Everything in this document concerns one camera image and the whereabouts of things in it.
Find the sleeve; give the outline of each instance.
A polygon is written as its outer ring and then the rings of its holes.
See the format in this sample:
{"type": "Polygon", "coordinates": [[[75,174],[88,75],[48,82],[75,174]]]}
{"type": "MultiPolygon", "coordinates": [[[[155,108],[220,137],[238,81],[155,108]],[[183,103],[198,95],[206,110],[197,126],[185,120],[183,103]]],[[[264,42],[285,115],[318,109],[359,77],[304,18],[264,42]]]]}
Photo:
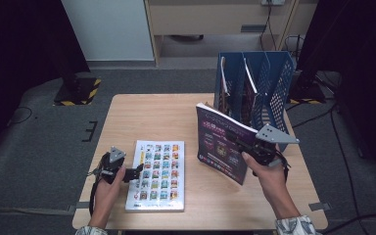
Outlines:
{"type": "Polygon", "coordinates": [[[275,225],[279,235],[320,235],[316,232],[312,220],[306,215],[276,220],[275,225]]]}
{"type": "Polygon", "coordinates": [[[98,227],[84,226],[78,229],[75,235],[108,235],[108,232],[98,227]]]}

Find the wooden tabletop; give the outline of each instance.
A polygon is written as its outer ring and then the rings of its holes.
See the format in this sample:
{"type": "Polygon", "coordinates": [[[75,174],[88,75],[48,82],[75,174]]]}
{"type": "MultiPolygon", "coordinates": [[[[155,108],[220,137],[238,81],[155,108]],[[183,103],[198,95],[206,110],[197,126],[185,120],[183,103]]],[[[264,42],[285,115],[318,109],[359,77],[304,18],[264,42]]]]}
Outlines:
{"type": "MultiPolygon", "coordinates": [[[[249,170],[243,186],[197,159],[196,105],[212,104],[213,94],[122,94],[109,109],[89,171],[97,167],[112,146],[126,152],[126,167],[132,167],[136,140],[185,141],[185,211],[126,212],[128,184],[122,182],[107,225],[119,230],[260,230],[274,229],[274,213],[263,196],[258,179],[249,170]]],[[[290,134],[294,135],[287,119],[290,134]]],[[[324,211],[311,211],[319,199],[299,145],[284,152],[292,166],[288,188],[302,214],[311,217],[317,229],[328,222],[324,211]]],[[[87,177],[80,202],[88,202],[94,176],[87,177]]],[[[77,209],[74,228],[86,225],[88,209],[77,209]]]]}

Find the gray carpet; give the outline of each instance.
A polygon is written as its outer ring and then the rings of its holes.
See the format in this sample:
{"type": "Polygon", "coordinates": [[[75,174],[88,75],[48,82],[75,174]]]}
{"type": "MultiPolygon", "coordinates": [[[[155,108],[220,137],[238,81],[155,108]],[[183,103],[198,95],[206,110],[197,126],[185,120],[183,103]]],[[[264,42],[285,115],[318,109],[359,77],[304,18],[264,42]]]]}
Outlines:
{"type": "MultiPolygon", "coordinates": [[[[208,93],[213,92],[215,78],[215,70],[94,70],[93,74],[102,82],[87,106],[53,106],[60,79],[24,94],[21,108],[0,138],[0,208],[65,212],[75,205],[114,95],[208,93]],[[96,131],[90,142],[83,142],[89,138],[86,129],[93,127],[90,121],[97,122],[96,131]]],[[[333,104],[299,105],[288,115],[295,125],[328,111],[333,104]]],[[[336,112],[334,121],[350,166],[359,212],[376,213],[376,164],[357,155],[351,135],[336,112]]],[[[319,198],[332,207],[326,212],[329,227],[355,217],[349,176],[330,117],[294,130],[319,198]]],[[[0,234],[73,234],[71,221],[70,214],[0,213],[0,234]]],[[[362,225],[376,234],[376,218],[364,219],[362,225]]],[[[333,234],[363,233],[355,222],[333,234]]]]}

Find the white wall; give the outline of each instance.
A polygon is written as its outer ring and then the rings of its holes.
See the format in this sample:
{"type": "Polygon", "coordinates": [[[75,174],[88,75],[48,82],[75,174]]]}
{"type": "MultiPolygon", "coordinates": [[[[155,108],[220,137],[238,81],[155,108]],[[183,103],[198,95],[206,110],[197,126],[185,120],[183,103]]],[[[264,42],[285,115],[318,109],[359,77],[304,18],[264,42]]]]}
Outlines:
{"type": "Polygon", "coordinates": [[[87,61],[154,61],[143,0],[62,0],[87,61]]]}

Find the person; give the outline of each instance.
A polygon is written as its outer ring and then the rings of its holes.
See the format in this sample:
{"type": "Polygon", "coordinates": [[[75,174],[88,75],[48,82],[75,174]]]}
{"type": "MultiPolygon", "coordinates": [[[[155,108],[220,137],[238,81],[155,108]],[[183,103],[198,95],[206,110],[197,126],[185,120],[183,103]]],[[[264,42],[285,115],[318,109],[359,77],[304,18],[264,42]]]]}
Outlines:
{"type": "MultiPolygon", "coordinates": [[[[306,215],[301,215],[296,208],[286,187],[283,165],[265,166],[258,164],[249,154],[243,152],[242,157],[247,166],[256,173],[263,190],[264,197],[270,203],[276,216],[275,226],[279,235],[319,234],[306,215]]],[[[95,195],[95,208],[87,226],[81,227],[76,235],[107,235],[104,230],[118,196],[120,182],[125,169],[121,167],[112,185],[102,179],[95,195]]]]}

